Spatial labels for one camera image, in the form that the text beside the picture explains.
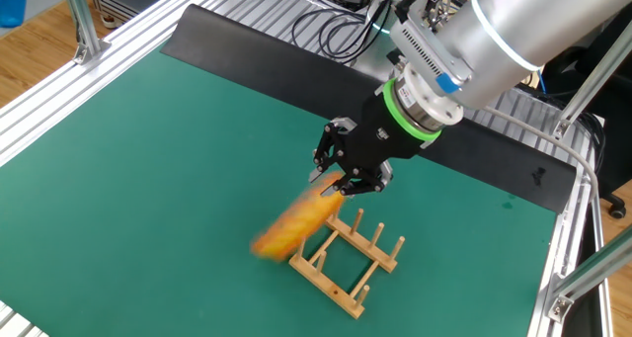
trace white cable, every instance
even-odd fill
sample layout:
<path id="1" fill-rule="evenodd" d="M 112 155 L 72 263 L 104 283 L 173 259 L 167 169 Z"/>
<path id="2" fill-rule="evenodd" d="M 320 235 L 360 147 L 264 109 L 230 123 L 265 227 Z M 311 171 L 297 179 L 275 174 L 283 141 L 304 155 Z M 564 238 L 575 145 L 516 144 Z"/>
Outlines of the white cable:
<path id="1" fill-rule="evenodd" d="M 598 183 L 597 183 L 597 178 L 596 178 L 596 174 L 594 173 L 594 170 L 592 169 L 591 165 L 589 164 L 588 161 L 586 161 L 586 159 L 584 159 L 584 157 L 582 157 L 578 152 L 576 152 L 575 150 L 573 150 L 573 148 L 571 148 L 570 146 L 562 143 L 560 140 L 554 138 L 553 136 L 544 133 L 543 131 L 536 129 L 533 126 L 530 126 L 518 119 L 515 119 L 505 113 L 502 113 L 494 108 L 491 107 L 486 107 L 485 111 L 494 115 L 494 116 L 498 116 L 501 119 L 504 119 L 506 121 L 511 122 L 512 124 L 519 126 L 523 129 L 526 129 L 528 131 L 530 131 L 531 133 L 541 137 L 544 140 L 547 140 L 553 144 L 555 144 L 556 146 L 558 146 L 560 149 L 564 150 L 565 152 L 569 153 L 570 156 L 572 156 L 573 158 L 575 158 L 580 164 L 582 164 L 582 166 L 584 167 L 584 170 L 586 171 L 586 173 L 589 175 L 589 177 L 591 177 L 591 199 L 590 201 L 592 201 L 594 199 L 594 197 L 596 196 L 596 193 L 598 192 Z"/>

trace wooden peg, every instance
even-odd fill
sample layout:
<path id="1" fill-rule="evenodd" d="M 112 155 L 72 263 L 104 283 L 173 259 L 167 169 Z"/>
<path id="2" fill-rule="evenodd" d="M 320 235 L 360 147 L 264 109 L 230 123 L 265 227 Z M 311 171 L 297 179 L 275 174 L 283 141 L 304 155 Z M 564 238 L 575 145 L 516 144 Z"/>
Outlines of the wooden peg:
<path id="1" fill-rule="evenodd" d="M 362 287 L 365 287 L 365 284 L 368 281 L 368 278 L 370 278 L 371 275 L 375 272 L 375 269 L 377 269 L 378 265 L 379 263 L 377 262 L 373 262 L 373 264 L 371 264 L 371 266 L 368 268 L 366 273 L 364 273 L 364 276 L 362 276 L 359 282 L 357 282 L 357 284 L 355 285 L 355 288 L 352 290 L 352 293 L 349 294 L 349 296 L 351 296 L 352 298 L 356 298 L 357 293 L 359 293 Z"/>
<path id="2" fill-rule="evenodd" d="M 375 229 L 375 233 L 373 233 L 373 238 L 371 238 L 370 247 L 375 246 L 375 243 L 377 243 L 377 239 L 379 238 L 379 235 L 382 234 L 382 229 L 384 229 L 384 223 L 379 222 L 379 224 L 377 225 L 377 228 Z"/>
<path id="3" fill-rule="evenodd" d="M 363 209 L 357 210 L 357 214 L 355 215 L 354 225 L 352 226 L 352 234 L 356 233 L 357 227 L 359 226 L 359 221 L 362 219 L 363 214 L 364 214 Z"/>
<path id="4" fill-rule="evenodd" d="M 402 244 L 404 244 L 405 240 L 406 238 L 404 238 L 404 236 L 399 237 L 397 243 L 395 243 L 395 248 L 393 248 L 393 251 L 391 252 L 391 259 L 395 259 L 395 257 L 397 257 L 397 253 L 399 253 L 399 250 L 402 249 Z"/>
<path id="5" fill-rule="evenodd" d="M 314 262 L 316 262 L 316 260 L 318 259 L 318 257 L 320 257 L 320 254 L 323 253 L 327 249 L 327 247 L 329 247 L 330 244 L 332 244 L 332 242 L 334 241 L 334 239 L 336 239 L 336 237 L 338 237 L 338 231 L 334 231 L 329 236 L 329 238 L 327 238 L 325 243 L 323 243 L 323 245 L 320 246 L 320 248 L 318 248 L 316 253 L 314 253 L 314 255 L 311 258 L 309 258 L 309 264 L 313 265 Z"/>
<path id="6" fill-rule="evenodd" d="M 325 258 L 327 258 L 327 252 L 323 252 L 318 257 L 318 265 L 316 266 L 316 271 L 318 274 L 323 272 L 323 266 L 325 265 Z"/>
<path id="7" fill-rule="evenodd" d="M 298 246 L 298 250 L 296 251 L 296 254 L 294 255 L 294 257 L 296 257 L 296 259 L 302 259 L 304 250 L 305 250 L 305 237 L 300 239 L 300 245 Z"/>
<path id="8" fill-rule="evenodd" d="M 355 301 L 355 308 L 362 306 L 362 303 L 364 302 L 364 299 L 366 298 L 366 295 L 368 294 L 368 290 L 369 290 L 369 287 L 364 286 L 364 288 L 362 288 L 362 291 L 359 292 L 359 296 L 357 297 L 357 300 Z"/>

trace metal clamp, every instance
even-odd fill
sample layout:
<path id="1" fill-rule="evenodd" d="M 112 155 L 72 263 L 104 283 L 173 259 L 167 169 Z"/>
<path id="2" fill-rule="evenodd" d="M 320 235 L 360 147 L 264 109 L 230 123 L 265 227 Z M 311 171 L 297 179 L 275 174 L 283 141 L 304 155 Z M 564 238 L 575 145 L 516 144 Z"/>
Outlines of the metal clamp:
<path id="1" fill-rule="evenodd" d="M 97 37 L 95 25 L 86 0 L 66 0 L 70 8 L 70 15 L 77 31 L 78 47 L 73 61 L 83 64 L 101 54 L 110 44 Z"/>
<path id="2" fill-rule="evenodd" d="M 564 277 L 562 277 L 559 274 L 554 274 L 551 277 L 551 286 L 556 287 L 560 285 L 560 282 L 562 282 L 563 280 L 564 280 Z M 571 305 L 573 305 L 574 302 L 575 301 L 570 298 L 567 298 L 562 295 L 558 295 L 553 300 L 553 303 L 551 304 L 551 308 L 549 308 L 549 311 L 548 311 L 549 318 L 554 320 L 557 323 L 564 322 L 564 318 L 566 317 L 566 314 L 569 312 L 569 310 L 571 309 Z"/>

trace black cable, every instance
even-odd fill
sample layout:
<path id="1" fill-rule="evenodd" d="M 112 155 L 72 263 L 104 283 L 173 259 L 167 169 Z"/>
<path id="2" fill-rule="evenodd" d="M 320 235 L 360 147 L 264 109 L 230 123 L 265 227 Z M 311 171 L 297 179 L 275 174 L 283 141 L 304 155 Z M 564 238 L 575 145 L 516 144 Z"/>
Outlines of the black cable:
<path id="1" fill-rule="evenodd" d="M 530 73 L 529 74 L 529 79 L 525 83 L 522 83 L 522 84 L 529 85 L 531 83 L 531 81 L 533 81 L 533 73 Z"/>
<path id="2" fill-rule="evenodd" d="M 563 110 L 567 104 L 557 99 L 555 96 L 572 95 L 579 90 L 576 89 L 557 94 L 544 94 L 543 92 L 533 89 L 522 83 L 517 84 L 515 87 L 530 94 L 536 99 L 541 100 L 542 102 L 560 110 Z M 605 131 L 603 130 L 603 126 L 595 115 L 587 112 L 580 113 L 580 115 L 577 117 L 577 122 L 581 126 L 583 126 L 589 133 L 592 145 L 594 146 L 594 150 L 596 153 L 594 160 L 594 172 L 598 173 L 599 169 L 601 168 L 601 164 L 603 163 L 603 153 L 605 150 Z"/>
<path id="3" fill-rule="evenodd" d="M 373 3 L 373 1 L 374 0 L 370 0 L 369 5 L 368 5 L 369 8 L 370 8 L 370 5 Z M 377 20 L 382 16 L 384 11 L 389 10 L 390 5 L 391 5 L 390 0 L 382 0 L 380 4 L 378 5 L 375 13 L 371 16 L 370 20 L 366 22 L 362 30 L 357 34 L 357 36 L 351 42 L 349 42 L 349 45 L 347 45 L 346 47 L 342 49 L 338 49 L 338 50 L 332 49 L 331 43 L 332 43 L 333 37 L 344 27 L 350 27 L 350 26 L 357 27 L 359 25 L 364 24 L 364 21 L 366 20 L 366 17 L 367 17 L 366 15 L 359 15 L 349 10 L 340 10 L 340 9 L 333 9 L 333 8 L 308 12 L 306 14 L 301 15 L 294 21 L 291 28 L 292 42 L 298 45 L 298 42 L 296 39 L 296 28 L 301 22 L 304 22 L 308 17 L 318 17 L 318 15 L 323 14 L 323 13 L 333 13 L 335 15 L 330 17 L 328 20 L 326 20 L 318 30 L 318 44 L 320 46 L 319 50 L 322 51 L 326 56 L 332 59 L 336 59 L 342 64 L 349 63 L 357 59 L 360 55 L 362 55 L 376 41 L 381 30 L 383 30 L 384 26 L 386 25 L 386 22 L 388 20 L 388 12 L 379 27 L 379 31 L 372 39 L 370 39 L 371 29 L 373 25 L 375 25 Z M 332 27 L 330 30 L 327 30 L 334 23 L 338 22 L 339 18 L 341 17 L 350 17 L 351 20 L 342 22 Z M 356 49 L 352 50 L 352 48 L 354 46 L 357 46 L 358 43 L 359 43 L 359 46 Z"/>

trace yellow object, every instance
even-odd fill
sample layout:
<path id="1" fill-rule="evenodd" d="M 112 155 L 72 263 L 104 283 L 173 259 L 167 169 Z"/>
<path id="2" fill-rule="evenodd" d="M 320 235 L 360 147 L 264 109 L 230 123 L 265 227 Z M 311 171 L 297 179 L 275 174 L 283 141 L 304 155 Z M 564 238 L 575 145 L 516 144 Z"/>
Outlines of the yellow object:
<path id="1" fill-rule="evenodd" d="M 325 189 L 343 176 L 340 172 L 323 175 L 296 199 L 276 222 L 253 244 L 257 256 L 276 261 L 293 253 L 301 239 L 314 234 L 325 220 L 335 214 L 345 201 L 339 192 L 321 197 Z"/>

